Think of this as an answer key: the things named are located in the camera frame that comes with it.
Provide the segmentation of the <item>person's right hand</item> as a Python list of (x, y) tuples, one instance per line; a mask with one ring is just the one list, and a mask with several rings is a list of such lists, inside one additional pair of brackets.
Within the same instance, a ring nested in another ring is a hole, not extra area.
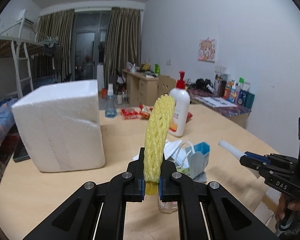
[(279, 198), (279, 204), (275, 211), (275, 219), (277, 222), (284, 219), (286, 215), (286, 210), (290, 209), (292, 211), (297, 212), (300, 215), (300, 198), (295, 199), (291, 202), (287, 202), (286, 197), (282, 194)]

